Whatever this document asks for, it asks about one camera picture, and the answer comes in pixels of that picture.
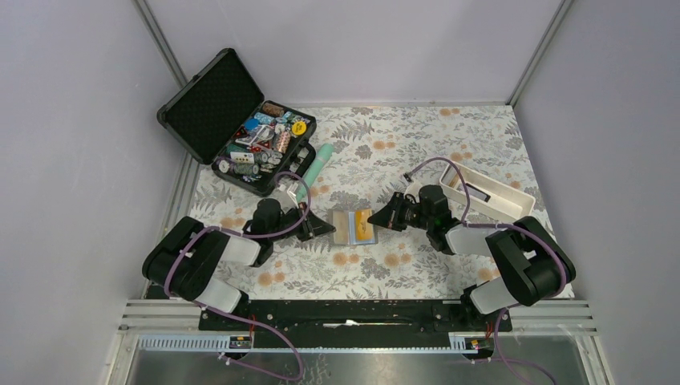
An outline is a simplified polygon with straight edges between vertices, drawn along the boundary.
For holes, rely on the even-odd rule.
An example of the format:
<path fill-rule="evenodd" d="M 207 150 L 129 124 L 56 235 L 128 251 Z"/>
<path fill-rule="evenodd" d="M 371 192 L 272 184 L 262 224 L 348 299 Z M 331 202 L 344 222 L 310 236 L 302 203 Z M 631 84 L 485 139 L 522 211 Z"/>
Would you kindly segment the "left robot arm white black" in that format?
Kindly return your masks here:
<path fill-rule="evenodd" d="M 216 276 L 219 264 L 258 267 L 272 255 L 276 241 L 289 237 L 309 241 L 336 228 L 309 210 L 305 202 L 284 211 L 279 201 L 265 198 L 257 203 L 244 231 L 240 236 L 229 235 L 216 226 L 183 217 L 146 257 L 142 275 L 162 286 L 167 296 L 174 294 L 217 309 L 218 319 L 237 330 L 249 318 L 249 309 L 242 303 L 247 294 Z"/>

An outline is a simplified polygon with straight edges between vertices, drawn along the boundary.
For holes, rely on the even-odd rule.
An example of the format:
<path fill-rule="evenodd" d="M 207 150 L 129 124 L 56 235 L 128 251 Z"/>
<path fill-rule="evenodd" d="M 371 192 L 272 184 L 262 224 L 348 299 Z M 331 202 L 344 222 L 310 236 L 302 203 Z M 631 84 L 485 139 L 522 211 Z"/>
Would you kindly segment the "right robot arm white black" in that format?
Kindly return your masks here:
<path fill-rule="evenodd" d="M 461 297 L 459 317 L 470 330 L 482 329 L 503 308 L 554 297 L 576 277 L 574 264 L 535 217 L 511 224 L 463 222 L 453 216 L 438 185 L 422 187 L 417 196 L 394 193 L 367 221 L 399 232 L 422 229 L 431 247 L 446 255 L 492 258 L 499 277 L 467 288 Z"/>

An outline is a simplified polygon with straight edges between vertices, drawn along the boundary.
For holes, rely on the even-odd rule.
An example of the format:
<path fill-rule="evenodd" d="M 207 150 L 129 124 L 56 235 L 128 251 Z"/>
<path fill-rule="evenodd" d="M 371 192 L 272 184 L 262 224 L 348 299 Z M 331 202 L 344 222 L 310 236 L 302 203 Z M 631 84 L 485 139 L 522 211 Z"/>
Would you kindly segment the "taupe leather card holder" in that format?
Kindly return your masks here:
<path fill-rule="evenodd" d="M 372 209 L 330 210 L 330 223 L 335 227 L 332 236 L 333 244 L 341 246 L 378 244 L 376 230 L 368 222 L 373 213 Z"/>

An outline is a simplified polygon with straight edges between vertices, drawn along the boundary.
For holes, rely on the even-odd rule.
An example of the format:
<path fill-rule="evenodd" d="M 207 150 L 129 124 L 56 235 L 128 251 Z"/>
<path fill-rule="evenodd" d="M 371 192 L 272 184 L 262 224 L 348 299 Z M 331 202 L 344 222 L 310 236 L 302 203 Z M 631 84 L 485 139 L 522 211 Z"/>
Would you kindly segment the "orange illustrated credit card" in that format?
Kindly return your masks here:
<path fill-rule="evenodd" d="M 362 209 L 354 213 L 354 238 L 359 244 L 370 244 L 375 241 L 374 226 L 368 221 L 372 214 L 371 209 Z"/>

